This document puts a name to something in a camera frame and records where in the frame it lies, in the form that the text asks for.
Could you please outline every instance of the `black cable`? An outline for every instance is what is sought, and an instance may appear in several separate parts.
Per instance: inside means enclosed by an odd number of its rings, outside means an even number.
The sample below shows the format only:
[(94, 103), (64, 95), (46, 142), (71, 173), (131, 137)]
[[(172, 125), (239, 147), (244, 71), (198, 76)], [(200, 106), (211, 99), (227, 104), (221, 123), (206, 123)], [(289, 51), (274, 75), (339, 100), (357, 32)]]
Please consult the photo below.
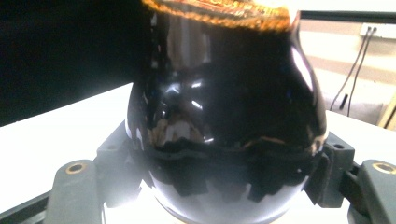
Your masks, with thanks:
[(364, 47), (363, 55), (361, 56), (361, 63), (359, 64), (358, 70), (356, 71), (356, 75), (355, 75), (355, 78), (353, 80), (352, 91), (350, 93), (349, 102), (348, 102), (348, 105), (347, 105), (347, 116), (348, 117), (349, 117), (349, 112), (350, 112), (350, 103), (352, 102), (352, 96), (353, 96), (353, 92), (355, 90), (356, 81), (358, 80), (358, 75), (359, 75), (359, 72), (361, 71), (361, 66), (363, 65), (364, 57), (366, 56), (367, 49), (369, 48), (370, 40), (373, 37), (375, 31), (376, 31), (376, 28), (374, 28), (372, 30), (372, 32), (370, 33), (370, 35), (369, 35), (369, 37), (367, 39), (366, 46)]
[(352, 75), (353, 70), (355, 69), (356, 63), (358, 62), (359, 57), (361, 56), (361, 51), (363, 50), (364, 44), (366, 43), (366, 39), (369, 36), (369, 32), (371, 31), (371, 27), (367, 29), (366, 35), (363, 38), (363, 41), (361, 42), (361, 48), (359, 49), (358, 56), (356, 57), (355, 62), (353, 63), (352, 67), (350, 68), (350, 71), (346, 77), (346, 80), (343, 84), (343, 86), (340, 88), (338, 93), (335, 95), (334, 99), (332, 100), (332, 105), (330, 106), (330, 111), (332, 111), (332, 107), (334, 106), (335, 101), (337, 100), (338, 96), (340, 96), (341, 91), (344, 89), (346, 86), (347, 82), (349, 81), (350, 76)]

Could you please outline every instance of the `white table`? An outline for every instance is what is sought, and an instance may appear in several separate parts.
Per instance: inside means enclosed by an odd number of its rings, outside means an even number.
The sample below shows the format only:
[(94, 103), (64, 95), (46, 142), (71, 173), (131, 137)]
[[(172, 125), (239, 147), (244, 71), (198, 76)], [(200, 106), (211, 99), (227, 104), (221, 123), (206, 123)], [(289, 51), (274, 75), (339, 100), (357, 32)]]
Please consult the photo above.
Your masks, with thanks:
[[(51, 189), (56, 171), (70, 161), (93, 160), (96, 149), (125, 119), (132, 84), (0, 128), (0, 213)], [(355, 161), (396, 164), (396, 132), (327, 112), (329, 130), (356, 149)], [(275, 223), (347, 223), (340, 209), (312, 205), (301, 193)], [(137, 201), (106, 210), (107, 223), (175, 223), (143, 188)]]

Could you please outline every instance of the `transparent glass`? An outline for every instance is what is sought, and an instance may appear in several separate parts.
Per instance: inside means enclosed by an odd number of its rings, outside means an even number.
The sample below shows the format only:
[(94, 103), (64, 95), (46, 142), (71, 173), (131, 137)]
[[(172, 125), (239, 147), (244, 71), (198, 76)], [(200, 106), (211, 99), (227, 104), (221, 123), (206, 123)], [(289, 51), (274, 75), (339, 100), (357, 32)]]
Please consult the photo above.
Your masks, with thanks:
[(327, 134), (298, 11), (234, 0), (142, 0), (142, 8), (147, 66), (126, 131), (146, 183), (188, 223), (278, 218)]

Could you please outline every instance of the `power outlet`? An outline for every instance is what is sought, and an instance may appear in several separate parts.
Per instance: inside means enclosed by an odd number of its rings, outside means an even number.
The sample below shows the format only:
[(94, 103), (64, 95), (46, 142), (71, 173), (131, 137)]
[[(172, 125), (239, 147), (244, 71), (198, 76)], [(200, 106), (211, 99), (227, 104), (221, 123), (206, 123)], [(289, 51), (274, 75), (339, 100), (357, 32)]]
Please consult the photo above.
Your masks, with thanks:
[(374, 37), (396, 39), (396, 24), (364, 23), (361, 27), (360, 35), (365, 36), (369, 27), (372, 29), (376, 28), (376, 31), (373, 33)]

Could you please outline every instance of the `beige wall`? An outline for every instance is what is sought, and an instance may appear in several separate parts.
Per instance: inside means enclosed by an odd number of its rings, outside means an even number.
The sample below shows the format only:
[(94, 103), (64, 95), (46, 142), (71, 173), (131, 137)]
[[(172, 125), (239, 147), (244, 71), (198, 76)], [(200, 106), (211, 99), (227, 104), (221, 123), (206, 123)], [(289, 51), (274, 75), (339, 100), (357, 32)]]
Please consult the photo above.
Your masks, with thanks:
[[(328, 109), (358, 55), (361, 26), (357, 22), (301, 21), (304, 53), (315, 69)], [(347, 112), (347, 106), (343, 111), (338, 107), (352, 89), (354, 74), (340, 94), (335, 112)], [(395, 91), (396, 40), (373, 38), (359, 73), (350, 117), (376, 124)]]

